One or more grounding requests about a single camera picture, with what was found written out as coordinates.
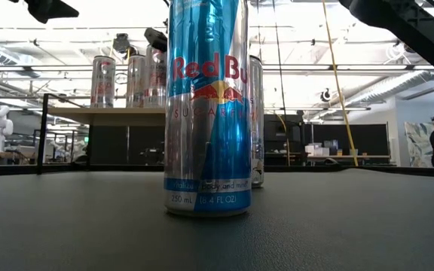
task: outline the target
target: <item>duct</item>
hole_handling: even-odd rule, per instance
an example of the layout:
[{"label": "duct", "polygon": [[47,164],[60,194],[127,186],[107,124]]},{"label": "duct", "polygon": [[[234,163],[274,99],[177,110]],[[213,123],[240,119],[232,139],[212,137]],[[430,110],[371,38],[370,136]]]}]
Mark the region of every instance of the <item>duct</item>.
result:
[{"label": "duct", "polygon": [[416,99],[418,97],[425,96],[430,93],[434,93],[434,87],[430,87],[429,89],[420,91],[419,93],[415,93],[410,96],[403,97],[402,100],[409,101],[411,99]]},{"label": "duct", "polygon": [[15,87],[15,86],[12,86],[10,84],[6,84],[6,83],[1,82],[1,81],[0,81],[0,86],[4,87],[7,90],[17,91],[17,92],[25,94],[25,95],[29,94],[29,92],[24,90],[24,89],[20,89],[19,87]]},{"label": "duct", "polygon": [[433,75],[428,71],[409,72],[395,78],[387,78],[368,87],[352,99],[347,100],[345,105],[355,105],[358,102],[376,102],[384,100],[396,95],[397,93],[426,83],[432,78]]},{"label": "duct", "polygon": [[[0,47],[0,64],[2,65],[31,65],[29,60],[31,60],[31,56],[22,55],[10,52],[9,50]],[[31,78],[38,78],[40,74],[37,72],[18,72],[20,75],[29,76]]]},{"label": "duct", "polygon": [[[392,78],[378,78],[364,86],[353,88],[344,93],[344,96],[349,97],[345,102],[345,106],[352,106],[359,102],[376,102],[389,98],[397,93],[416,87],[420,84],[426,83],[434,78],[434,74],[429,71],[415,71],[409,72],[397,77]],[[339,97],[334,99],[336,101],[330,108],[339,106]],[[313,119],[324,117],[327,114],[333,113],[333,110],[325,111],[320,114],[312,116]]]}]

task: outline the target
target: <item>wooden shelf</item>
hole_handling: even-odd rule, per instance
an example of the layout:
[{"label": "wooden shelf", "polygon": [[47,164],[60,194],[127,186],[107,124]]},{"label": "wooden shelf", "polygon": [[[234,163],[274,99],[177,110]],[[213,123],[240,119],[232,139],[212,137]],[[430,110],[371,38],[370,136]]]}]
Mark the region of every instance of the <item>wooden shelf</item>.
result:
[{"label": "wooden shelf", "polygon": [[163,108],[49,108],[48,114],[97,126],[165,126]]}]

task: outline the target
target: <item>aluminum can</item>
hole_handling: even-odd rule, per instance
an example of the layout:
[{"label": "aluminum can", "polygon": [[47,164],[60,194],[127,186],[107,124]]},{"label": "aluminum can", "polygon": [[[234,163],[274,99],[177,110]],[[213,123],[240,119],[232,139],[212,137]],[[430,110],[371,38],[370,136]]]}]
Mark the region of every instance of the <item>aluminum can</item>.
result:
[{"label": "aluminum can", "polygon": [[91,81],[90,107],[113,108],[115,100],[115,60],[95,56]]},{"label": "aluminum can", "polygon": [[198,217],[251,203],[248,8],[244,0],[170,5],[165,206]]},{"label": "aluminum can", "polygon": [[250,105],[252,138],[252,187],[264,183],[264,87],[262,85],[262,63],[257,56],[250,56]]},{"label": "aluminum can", "polygon": [[146,76],[144,56],[138,54],[130,57],[127,76],[127,108],[143,108]]},{"label": "aluminum can", "polygon": [[145,91],[146,108],[164,108],[167,92],[167,54],[147,47],[147,82]]}]

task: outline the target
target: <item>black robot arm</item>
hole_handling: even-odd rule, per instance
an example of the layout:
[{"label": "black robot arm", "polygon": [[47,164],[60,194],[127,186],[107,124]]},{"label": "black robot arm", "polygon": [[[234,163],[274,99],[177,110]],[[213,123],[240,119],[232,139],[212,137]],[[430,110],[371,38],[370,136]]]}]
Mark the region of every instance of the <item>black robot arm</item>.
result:
[{"label": "black robot arm", "polygon": [[434,65],[434,17],[414,0],[339,0],[360,21],[390,30]]},{"label": "black robot arm", "polygon": [[[9,0],[18,3],[20,0]],[[80,13],[60,0],[24,0],[29,13],[40,23],[49,19],[78,17]]]}]

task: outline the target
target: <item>red bull can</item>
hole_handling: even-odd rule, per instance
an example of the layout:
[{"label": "red bull can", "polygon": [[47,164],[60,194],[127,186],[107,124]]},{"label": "red bull can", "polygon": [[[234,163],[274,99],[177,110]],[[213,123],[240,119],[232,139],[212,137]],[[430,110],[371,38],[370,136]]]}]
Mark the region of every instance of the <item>red bull can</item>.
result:
[{"label": "red bull can", "polygon": [[167,54],[147,47],[147,82],[145,91],[146,108],[164,108],[167,92]]},{"label": "red bull can", "polygon": [[145,57],[137,54],[128,62],[127,108],[143,108],[145,93]]},{"label": "red bull can", "polygon": [[115,100],[115,60],[95,56],[91,81],[90,107],[113,108]]},{"label": "red bull can", "polygon": [[251,203],[245,0],[170,4],[165,206],[199,217]]},{"label": "red bull can", "polygon": [[257,56],[250,56],[250,106],[252,122],[252,187],[264,183],[264,87],[262,63]]}]

